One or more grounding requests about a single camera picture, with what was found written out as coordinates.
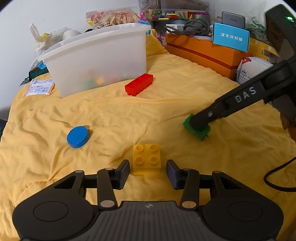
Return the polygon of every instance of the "blue box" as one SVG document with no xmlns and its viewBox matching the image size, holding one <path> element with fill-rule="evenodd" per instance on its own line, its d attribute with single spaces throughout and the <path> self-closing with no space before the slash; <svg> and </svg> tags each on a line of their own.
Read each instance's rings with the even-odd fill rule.
<svg viewBox="0 0 296 241">
<path fill-rule="evenodd" d="M 213 43 L 248 52 L 250 32 L 230 25 L 214 23 Z"/>
</svg>

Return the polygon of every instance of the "pink toy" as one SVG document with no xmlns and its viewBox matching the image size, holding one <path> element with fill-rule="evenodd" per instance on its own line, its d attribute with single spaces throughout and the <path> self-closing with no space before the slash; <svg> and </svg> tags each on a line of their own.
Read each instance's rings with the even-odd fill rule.
<svg viewBox="0 0 296 241">
<path fill-rule="evenodd" d="M 140 12 L 140 20 L 146 21 L 145 13 L 144 12 Z"/>
</svg>

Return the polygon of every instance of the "person's hand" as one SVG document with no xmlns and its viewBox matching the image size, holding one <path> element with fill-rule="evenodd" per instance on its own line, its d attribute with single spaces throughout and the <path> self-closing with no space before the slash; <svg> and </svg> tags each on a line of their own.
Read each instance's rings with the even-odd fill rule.
<svg viewBox="0 0 296 241">
<path fill-rule="evenodd" d="M 290 137 L 296 141 L 296 127 L 291 123 L 291 121 L 285 117 L 283 114 L 281 114 L 281 124 L 284 128 L 284 130 L 288 129 L 288 132 L 290 134 Z"/>
</svg>

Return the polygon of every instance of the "power cord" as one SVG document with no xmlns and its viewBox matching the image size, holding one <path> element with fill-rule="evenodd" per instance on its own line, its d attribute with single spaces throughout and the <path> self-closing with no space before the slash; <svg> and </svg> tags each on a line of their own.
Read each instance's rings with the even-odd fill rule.
<svg viewBox="0 0 296 241">
<path fill-rule="evenodd" d="M 296 157 L 294 157 L 293 159 L 291 159 L 291 160 L 288 161 L 287 163 L 285 163 L 285 164 L 283 164 L 283 165 L 281 165 L 281 166 L 279 166 L 279 167 L 277 167 L 277 168 L 275 168 L 275 169 L 269 171 L 268 173 L 266 173 L 266 175 L 264 176 L 264 182 L 265 182 L 268 186 L 270 186 L 271 188 L 273 188 L 273 189 L 275 189 L 275 190 L 278 190 L 278 191 L 282 191 L 282 192 L 296 192 L 296 187 L 294 187 L 294 188 L 280 187 L 280 186 L 277 186 L 277 185 L 275 185 L 275 184 L 273 184 L 273 183 L 271 183 L 271 182 L 269 182 L 269 181 L 267 180 L 267 178 L 268 178 L 268 176 L 269 176 L 270 174 L 275 173 L 275 172 L 277 172 L 277 171 L 280 170 L 280 169 L 283 169 L 284 167 L 286 167 L 287 165 L 291 164 L 291 163 L 292 163 L 293 161 L 295 161 L 295 160 L 296 160 Z"/>
<path fill-rule="evenodd" d="M 165 30 L 170 34 L 178 35 L 208 35 L 210 31 L 210 23 L 204 18 L 189 20 L 183 27 L 183 30 L 165 26 Z"/>
</svg>

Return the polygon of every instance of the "clear plastic storage bin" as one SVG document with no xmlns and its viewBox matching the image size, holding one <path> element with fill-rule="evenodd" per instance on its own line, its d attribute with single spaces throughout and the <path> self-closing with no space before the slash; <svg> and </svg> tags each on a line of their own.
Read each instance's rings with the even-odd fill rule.
<svg viewBox="0 0 296 241">
<path fill-rule="evenodd" d="M 140 23 L 100 28 L 55 44 L 38 60 L 46 64 L 62 97 L 134 79 L 146 73 L 150 29 Z"/>
</svg>

